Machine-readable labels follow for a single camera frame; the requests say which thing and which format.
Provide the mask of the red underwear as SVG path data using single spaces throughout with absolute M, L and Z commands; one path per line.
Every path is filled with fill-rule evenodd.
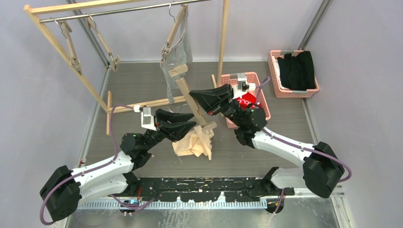
M 256 96 L 251 92 L 247 92 L 244 95 L 236 98 L 237 102 L 240 104 L 242 109 L 255 108 L 259 103 L 257 102 Z

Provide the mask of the beige underwear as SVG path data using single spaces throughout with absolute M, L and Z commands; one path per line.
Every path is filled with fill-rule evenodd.
M 211 138 L 214 136 L 215 127 L 217 127 L 215 122 L 195 126 L 181 140 L 172 143 L 175 154 L 177 156 L 195 155 L 196 157 L 205 155 L 211 161 Z

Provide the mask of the wooden hanger of beige underwear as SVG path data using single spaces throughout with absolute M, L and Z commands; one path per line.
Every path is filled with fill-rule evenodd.
M 171 77 L 178 76 L 182 73 L 186 73 L 188 71 L 188 66 L 186 64 L 183 64 L 181 66 L 174 67 L 173 69 L 169 70 L 169 75 Z M 207 123 L 205 120 L 204 115 L 200 111 L 200 107 L 198 104 L 195 102 L 195 100 L 189 95 L 189 87 L 188 84 L 186 83 L 186 80 L 184 77 L 175 80 L 179 90 L 181 91 L 182 95 L 184 96 L 184 99 L 186 100 L 188 106 L 190 107 L 194 117 L 197 120 L 197 123 L 203 127 L 203 130 L 205 130 L 205 133 L 212 137 L 214 136 L 213 128 L 215 128 L 217 125 L 214 124 L 214 122 Z

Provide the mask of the wooden hanger of red underwear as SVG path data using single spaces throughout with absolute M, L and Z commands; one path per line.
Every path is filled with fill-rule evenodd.
M 88 14 L 88 17 L 87 17 L 86 20 L 87 20 L 87 23 L 88 23 L 88 25 L 89 25 L 89 28 L 92 29 L 92 30 L 95 32 L 95 34 L 96 34 L 98 40 L 100 41 L 100 43 L 102 44 L 103 48 L 104 48 L 105 51 L 107 52 L 107 54 L 108 54 L 108 56 L 109 56 L 109 58 L 110 58 L 110 61 L 109 61 L 109 62 L 110 62 L 111 69 L 112 69 L 114 72 L 117 72 L 118 67 L 119 67 L 119 64 L 120 64 L 120 61 L 121 61 L 121 58 L 120 58 L 119 56 L 114 57 L 112 51 L 110 50 L 110 48 L 109 48 L 108 45 L 106 44 L 104 38 L 102 37 L 102 35 L 101 35 L 100 32 L 98 31 L 96 22 L 94 21 L 93 17 Z

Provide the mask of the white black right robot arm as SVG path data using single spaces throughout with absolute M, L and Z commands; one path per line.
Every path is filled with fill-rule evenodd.
M 258 104 L 242 108 L 235 93 L 236 89 L 225 84 L 191 90 L 189 95 L 209 116 L 222 114 L 233 122 L 241 145 L 270 152 L 296 165 L 287 169 L 273 167 L 265 177 L 266 193 L 276 195 L 285 188 L 307 188 L 319 197 L 329 198 L 339 183 L 351 178 L 351 169 L 327 143 L 303 143 L 269 130 L 264 109 Z

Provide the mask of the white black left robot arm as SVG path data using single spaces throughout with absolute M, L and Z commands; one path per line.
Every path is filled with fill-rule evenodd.
M 164 139 L 177 142 L 196 126 L 192 113 L 171 113 L 161 108 L 154 114 L 149 107 L 135 108 L 141 114 L 144 133 L 126 133 L 115 154 L 107 159 L 81 168 L 58 167 L 40 190 L 43 200 L 39 218 L 52 225 L 70 216 L 88 201 L 103 196 L 139 192 L 139 180 L 133 171 L 143 167 L 151 158 L 151 150 Z

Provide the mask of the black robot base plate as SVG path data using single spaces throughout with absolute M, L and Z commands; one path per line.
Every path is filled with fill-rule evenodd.
M 255 177 L 140 178 L 119 197 L 174 202 L 215 202 L 223 194 L 226 202 L 255 202 L 262 197 L 279 197 L 281 190 L 268 179 Z

